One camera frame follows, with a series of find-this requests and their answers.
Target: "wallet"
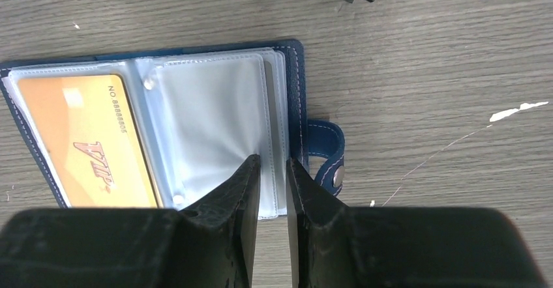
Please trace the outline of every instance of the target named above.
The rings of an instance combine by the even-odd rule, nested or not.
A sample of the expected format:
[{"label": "wallet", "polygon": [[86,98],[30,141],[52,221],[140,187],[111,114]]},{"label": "wallet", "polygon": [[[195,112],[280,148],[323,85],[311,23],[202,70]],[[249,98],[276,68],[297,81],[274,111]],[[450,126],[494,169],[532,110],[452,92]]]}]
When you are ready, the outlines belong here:
[{"label": "wallet", "polygon": [[344,134],[307,117],[298,40],[0,64],[0,88],[60,207],[181,210],[261,157],[259,219],[286,215],[286,166],[325,158],[342,189]]}]

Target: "tabletop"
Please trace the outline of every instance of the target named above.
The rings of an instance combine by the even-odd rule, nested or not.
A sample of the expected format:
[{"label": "tabletop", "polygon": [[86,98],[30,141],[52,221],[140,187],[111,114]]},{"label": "tabletop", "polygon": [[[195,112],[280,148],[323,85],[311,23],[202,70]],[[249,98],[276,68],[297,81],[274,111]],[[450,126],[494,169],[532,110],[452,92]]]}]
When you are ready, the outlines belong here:
[{"label": "tabletop", "polygon": [[[553,281],[553,104],[521,108],[553,102],[553,0],[0,5],[0,61],[297,38],[309,115],[346,135],[341,200],[499,209]],[[0,177],[0,225],[56,206],[1,97]],[[260,222],[254,286],[290,274],[286,220]]]}]

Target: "card holder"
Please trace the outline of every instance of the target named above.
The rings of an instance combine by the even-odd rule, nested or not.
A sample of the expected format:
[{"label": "card holder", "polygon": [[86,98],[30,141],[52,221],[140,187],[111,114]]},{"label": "card holder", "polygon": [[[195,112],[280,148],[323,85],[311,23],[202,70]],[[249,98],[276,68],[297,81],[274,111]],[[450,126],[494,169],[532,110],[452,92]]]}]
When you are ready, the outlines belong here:
[{"label": "card holder", "polygon": [[[254,73],[251,71],[253,69],[252,65],[261,66],[257,71],[258,77],[256,79],[252,76],[249,79],[250,82],[240,82],[234,86],[230,85],[230,81],[236,76],[229,76],[231,72],[223,72],[222,75],[227,76],[230,81],[225,81],[224,84],[228,84],[228,86],[224,86],[224,89],[219,87],[217,93],[225,96],[225,98],[234,96],[233,100],[216,98],[217,102],[215,103],[202,103],[202,101],[207,100],[205,97],[199,98],[199,96],[190,93],[193,90],[203,89],[205,94],[211,97],[214,96],[214,92],[211,90],[212,87],[198,80],[198,78],[208,78],[209,76],[206,77],[206,75],[214,72],[213,67],[201,70],[204,73],[196,74],[196,80],[194,81],[195,75],[189,69],[190,66],[205,66],[214,63],[213,66],[217,63],[223,63],[222,61],[232,61],[232,59],[235,59],[235,61],[240,59],[249,61],[248,63],[251,63],[249,68],[251,74]],[[44,68],[44,66],[41,66],[44,63],[49,64],[46,67],[49,68],[47,72],[40,69]],[[281,168],[280,164],[284,165],[284,160],[290,156],[297,158],[305,167],[308,167],[309,154],[324,156],[328,161],[319,170],[317,178],[319,178],[321,185],[331,193],[337,194],[341,190],[341,176],[337,175],[340,175],[343,171],[343,133],[338,126],[329,122],[307,121],[303,48],[296,40],[143,51],[61,59],[58,61],[19,61],[3,63],[0,66],[2,67],[0,75],[3,78],[0,88],[2,88],[8,102],[8,107],[27,146],[31,149],[39,168],[62,207],[72,205],[68,202],[67,192],[64,191],[59,176],[55,176],[57,172],[52,166],[52,161],[48,161],[50,159],[49,149],[40,144],[42,140],[40,134],[36,133],[36,124],[32,117],[25,114],[27,112],[25,104],[21,103],[21,96],[18,95],[18,92],[13,90],[12,81],[16,75],[22,75],[22,72],[32,72],[34,76],[41,78],[51,78],[52,76],[105,76],[106,74],[123,78],[126,97],[130,101],[129,106],[134,114],[133,124],[137,127],[140,149],[145,156],[147,176],[151,179],[157,206],[179,209],[194,202],[195,199],[199,199],[203,194],[213,189],[213,185],[217,185],[224,180],[225,172],[233,173],[235,168],[231,168],[235,162],[232,159],[237,160],[237,157],[245,152],[249,154],[260,153],[262,161],[263,156],[266,156],[267,161],[272,161],[272,164],[268,163],[264,166],[266,170],[270,171],[265,172],[265,182],[269,182],[269,184],[264,186],[265,189],[262,191],[262,199],[265,201],[262,202],[260,208],[260,218],[272,218],[286,213],[284,172],[282,170],[284,168]],[[56,73],[61,69],[63,69],[62,74]],[[240,67],[237,72],[247,73],[247,69]],[[182,83],[183,74],[185,77],[188,76],[188,80],[192,80],[192,82]],[[179,91],[188,92],[188,94],[175,93]],[[241,105],[237,100],[249,100],[250,106]],[[209,110],[209,107],[214,107],[214,104],[219,104],[219,109],[228,111],[227,115],[221,116],[221,113],[225,113],[225,111],[205,112],[206,109]],[[196,111],[196,109],[192,109],[196,105],[202,105],[203,110]],[[248,118],[254,120],[255,124],[251,124],[251,122],[250,124],[232,124],[233,120],[230,119],[232,116],[229,113],[236,114],[235,121],[239,121],[247,117],[244,116],[245,109],[253,108],[255,108],[255,111],[250,110]],[[189,109],[187,115],[188,117],[192,116],[195,124],[190,122],[193,120],[188,120],[188,123],[185,124],[189,118],[183,115],[186,114],[183,109]],[[214,120],[214,115],[219,115],[219,119]],[[174,126],[184,126],[184,128],[178,129]],[[222,132],[222,127],[226,128],[228,132]],[[192,137],[203,139],[203,143],[212,147],[211,156],[215,156],[214,152],[226,152],[229,154],[223,155],[225,158],[221,159],[228,159],[232,162],[212,163],[210,166],[210,159],[208,158],[210,152],[199,150],[202,146],[196,144],[189,144],[191,147],[188,148],[186,148],[186,145],[180,145],[179,150],[169,151],[170,154],[168,155],[167,148],[170,148],[171,144],[175,142],[183,143],[183,139],[186,138],[181,137],[179,140],[178,137],[173,137],[178,133],[167,133],[168,130],[186,131],[181,132],[181,134],[195,135]],[[257,143],[252,141],[255,137],[246,137],[248,133],[259,136]],[[163,135],[165,135],[166,140],[172,140],[163,145]],[[209,141],[214,138],[214,135],[218,135],[216,137],[217,141]],[[224,137],[221,136],[229,137],[226,141],[223,141]],[[195,155],[195,157],[198,157],[197,160],[191,159],[194,155],[190,153],[194,151],[197,152]],[[221,167],[218,169],[216,167],[214,170],[213,165]],[[184,181],[183,184],[179,180],[170,180],[171,176],[173,178],[180,177],[180,179],[189,176],[190,179],[195,178],[196,180],[192,180],[188,184]],[[198,182],[210,182],[211,184],[200,186],[197,185]]]}]

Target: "scratch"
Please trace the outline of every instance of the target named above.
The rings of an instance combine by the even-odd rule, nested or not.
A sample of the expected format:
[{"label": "scratch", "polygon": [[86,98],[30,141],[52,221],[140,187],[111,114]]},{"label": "scratch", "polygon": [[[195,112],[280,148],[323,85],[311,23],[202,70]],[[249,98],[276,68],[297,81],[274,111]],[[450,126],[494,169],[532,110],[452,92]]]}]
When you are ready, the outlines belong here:
[{"label": "scratch", "polygon": [[[411,171],[409,171],[407,174],[403,175],[403,177],[402,177],[399,181],[401,182],[401,181],[404,180],[407,176],[411,175],[411,173],[413,173],[414,171],[417,171],[417,170],[419,169],[419,167],[425,165],[430,159],[432,159],[433,157],[435,157],[438,153],[443,152],[445,149],[447,149],[447,148],[453,146],[454,144],[458,143],[459,141],[462,141],[463,139],[468,138],[468,137],[470,137],[470,136],[472,136],[472,135],[474,135],[474,134],[480,132],[481,130],[485,130],[486,128],[492,127],[492,126],[493,126],[493,125],[490,124],[490,125],[488,125],[488,126],[485,126],[485,127],[480,128],[479,130],[476,130],[476,131],[474,131],[474,132],[472,132],[472,133],[470,133],[470,134],[466,134],[465,136],[463,136],[463,137],[461,137],[461,138],[459,138],[459,139],[456,139],[456,140],[452,141],[449,145],[447,145],[447,146],[445,146],[444,148],[442,148],[442,149],[436,151],[432,156],[428,157],[423,163],[419,164],[417,167],[415,167],[414,169],[412,169]],[[388,202],[390,202],[390,200],[392,200],[392,198],[395,197],[395,195],[400,191],[400,189],[401,189],[402,187],[403,187],[403,185],[400,185],[400,186],[396,189],[396,191],[390,196],[390,198],[388,198],[388,200],[386,200],[385,203],[382,203],[382,206],[385,206]]]}]

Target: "wood grain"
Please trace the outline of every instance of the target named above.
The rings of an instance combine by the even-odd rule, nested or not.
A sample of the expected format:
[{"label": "wood grain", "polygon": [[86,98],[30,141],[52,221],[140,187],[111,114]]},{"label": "wood grain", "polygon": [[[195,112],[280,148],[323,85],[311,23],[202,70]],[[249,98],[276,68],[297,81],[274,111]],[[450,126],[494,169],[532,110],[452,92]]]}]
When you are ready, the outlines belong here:
[{"label": "wood grain", "polygon": [[[553,280],[553,0],[0,0],[0,60],[295,37],[308,107],[343,127],[350,205],[504,211]],[[0,224],[55,201],[0,100]],[[285,220],[261,222],[256,287],[290,287]]]}]

